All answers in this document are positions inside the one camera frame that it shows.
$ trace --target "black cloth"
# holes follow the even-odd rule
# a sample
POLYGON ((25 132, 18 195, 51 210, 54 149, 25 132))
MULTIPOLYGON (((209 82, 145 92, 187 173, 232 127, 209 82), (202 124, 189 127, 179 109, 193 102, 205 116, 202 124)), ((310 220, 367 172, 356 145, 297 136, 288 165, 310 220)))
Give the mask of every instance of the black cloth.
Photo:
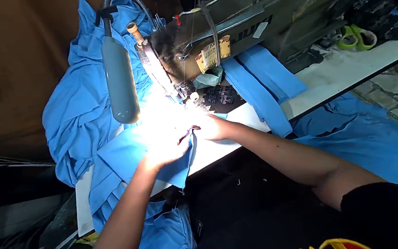
POLYGON ((307 249, 335 238, 398 248, 398 185, 358 187, 338 212, 251 152, 241 154, 187 181, 198 249, 307 249))

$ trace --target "hand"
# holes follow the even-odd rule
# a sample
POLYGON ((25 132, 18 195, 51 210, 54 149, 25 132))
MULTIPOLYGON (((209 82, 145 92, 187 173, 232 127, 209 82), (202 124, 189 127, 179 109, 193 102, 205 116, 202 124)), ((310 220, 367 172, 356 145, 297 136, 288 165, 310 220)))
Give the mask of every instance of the hand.
POLYGON ((234 124, 213 114, 199 114, 193 118, 192 123, 199 127, 194 130, 198 138, 212 141, 229 139, 234 124))
POLYGON ((156 133, 152 133, 146 166, 159 170, 181 158, 189 146, 190 133, 187 133, 186 129, 157 130, 156 133))

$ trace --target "forearm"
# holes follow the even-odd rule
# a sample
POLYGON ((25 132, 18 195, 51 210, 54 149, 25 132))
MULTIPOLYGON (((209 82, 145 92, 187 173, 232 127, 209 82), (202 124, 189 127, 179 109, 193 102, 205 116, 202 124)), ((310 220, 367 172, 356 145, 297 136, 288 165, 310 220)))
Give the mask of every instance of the forearm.
POLYGON ((150 193, 158 174, 158 167, 149 164, 151 163, 146 157, 139 163, 133 178, 105 224, 96 248, 138 248, 150 193))
POLYGON ((242 124, 232 123, 229 139, 254 152, 298 183, 311 186, 325 204, 340 210, 343 195, 384 179, 322 150, 242 124))
POLYGON ((313 147, 232 123, 229 139, 254 152, 298 183, 316 187, 342 159, 313 147))

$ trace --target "white table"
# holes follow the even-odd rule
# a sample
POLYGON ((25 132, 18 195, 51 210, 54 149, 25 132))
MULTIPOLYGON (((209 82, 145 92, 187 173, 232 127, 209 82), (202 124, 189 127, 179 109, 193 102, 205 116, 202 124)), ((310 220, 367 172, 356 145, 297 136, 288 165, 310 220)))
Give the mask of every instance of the white table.
MULTIPOLYGON (((296 76, 308 89, 280 105, 288 120, 299 116, 331 97, 347 90, 363 79, 370 77, 398 60, 398 41, 386 42, 370 51, 355 52, 334 50, 320 64, 298 72, 296 76)), ((264 122, 260 122, 253 107, 248 103, 228 113, 227 120, 239 122, 269 132, 264 122)), ((199 139, 196 153, 192 157, 189 175, 228 155, 240 144, 224 140, 219 142, 199 139)), ((88 205, 88 194, 91 184, 91 171, 85 173, 76 184, 76 209, 79 236, 93 229, 93 220, 88 205)), ((157 181, 152 195, 157 194, 170 184, 157 181)))

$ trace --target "black sleeve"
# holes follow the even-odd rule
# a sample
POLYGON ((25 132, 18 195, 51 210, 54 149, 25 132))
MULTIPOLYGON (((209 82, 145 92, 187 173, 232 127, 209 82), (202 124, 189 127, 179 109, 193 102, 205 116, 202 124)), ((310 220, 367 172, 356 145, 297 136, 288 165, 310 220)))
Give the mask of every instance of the black sleeve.
POLYGON ((397 184, 375 183, 355 188, 343 196, 340 209, 351 228, 372 241, 372 249, 398 248, 397 184))

